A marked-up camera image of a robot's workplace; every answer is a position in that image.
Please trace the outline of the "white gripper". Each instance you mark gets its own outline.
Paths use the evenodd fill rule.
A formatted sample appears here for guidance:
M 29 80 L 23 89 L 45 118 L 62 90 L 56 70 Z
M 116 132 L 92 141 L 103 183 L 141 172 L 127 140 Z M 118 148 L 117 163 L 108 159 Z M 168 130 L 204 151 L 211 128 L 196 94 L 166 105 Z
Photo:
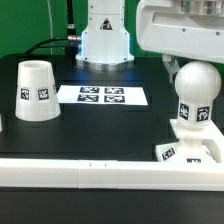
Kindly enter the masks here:
M 141 0 L 136 34 L 141 49 L 163 54 L 173 83 L 175 56 L 224 63 L 224 0 Z

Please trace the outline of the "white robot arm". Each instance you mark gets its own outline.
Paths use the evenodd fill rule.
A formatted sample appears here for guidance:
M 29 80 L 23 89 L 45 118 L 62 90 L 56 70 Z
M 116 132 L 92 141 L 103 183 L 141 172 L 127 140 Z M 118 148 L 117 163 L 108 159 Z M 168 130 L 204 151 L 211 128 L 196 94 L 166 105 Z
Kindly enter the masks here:
M 134 60 L 124 3 L 88 0 L 79 65 L 117 70 Z M 179 57 L 224 64 L 224 0 L 140 0 L 136 39 L 142 50 L 162 55 L 170 75 L 179 71 Z

